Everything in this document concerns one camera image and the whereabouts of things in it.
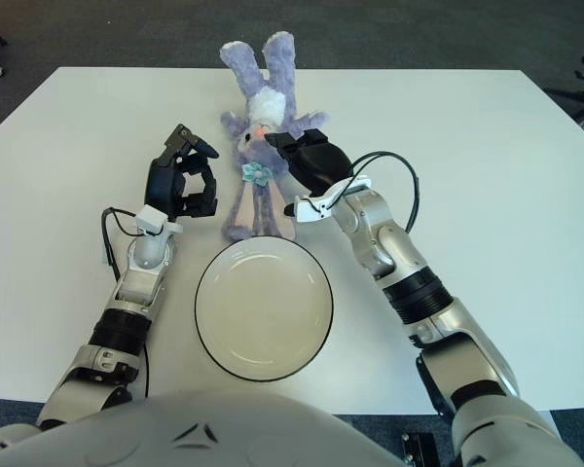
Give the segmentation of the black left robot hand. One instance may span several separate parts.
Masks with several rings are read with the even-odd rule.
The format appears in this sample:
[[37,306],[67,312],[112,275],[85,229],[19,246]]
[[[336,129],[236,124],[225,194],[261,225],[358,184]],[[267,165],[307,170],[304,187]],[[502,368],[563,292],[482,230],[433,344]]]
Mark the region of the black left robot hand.
[[[214,216],[218,202],[216,179],[208,160],[218,157],[208,143],[178,124],[164,143],[162,154],[151,161],[144,203],[166,214],[170,222],[178,217]],[[185,174],[201,177],[201,193],[183,196]]]

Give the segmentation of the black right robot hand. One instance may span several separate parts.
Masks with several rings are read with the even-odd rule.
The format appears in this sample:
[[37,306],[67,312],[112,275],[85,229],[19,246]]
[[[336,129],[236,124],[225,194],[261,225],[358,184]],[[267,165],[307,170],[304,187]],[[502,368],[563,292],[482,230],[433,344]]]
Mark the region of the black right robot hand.
[[267,183],[267,212],[271,221],[282,227],[333,218],[342,230],[351,234],[359,227],[359,212],[348,199],[365,182],[353,182],[352,163],[347,155],[318,129],[308,129],[299,138],[288,132],[266,133],[264,139],[284,160],[287,176],[292,176],[309,192],[295,195],[287,202],[283,183],[272,179]]

